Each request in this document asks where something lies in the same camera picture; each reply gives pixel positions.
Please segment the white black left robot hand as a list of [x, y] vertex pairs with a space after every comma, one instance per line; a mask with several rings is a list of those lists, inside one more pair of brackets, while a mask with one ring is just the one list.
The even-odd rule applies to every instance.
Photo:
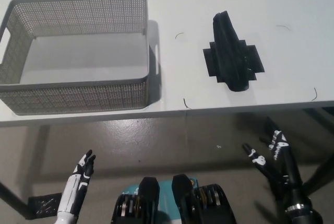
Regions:
[[68, 178], [62, 198], [58, 207], [59, 213], [68, 213], [78, 219], [84, 199], [86, 197], [90, 179], [94, 173], [94, 160], [96, 156], [90, 149], [79, 160], [71, 176]]

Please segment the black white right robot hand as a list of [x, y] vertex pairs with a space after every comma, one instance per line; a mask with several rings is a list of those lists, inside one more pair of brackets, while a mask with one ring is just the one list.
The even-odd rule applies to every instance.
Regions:
[[267, 160], [249, 144], [244, 143], [242, 148], [248, 158], [267, 178], [274, 197], [283, 201], [286, 207], [296, 204], [311, 205], [311, 200], [303, 189], [292, 148], [283, 131], [268, 117], [265, 120], [264, 132], [267, 138], [259, 137], [259, 140], [269, 149], [272, 160]]

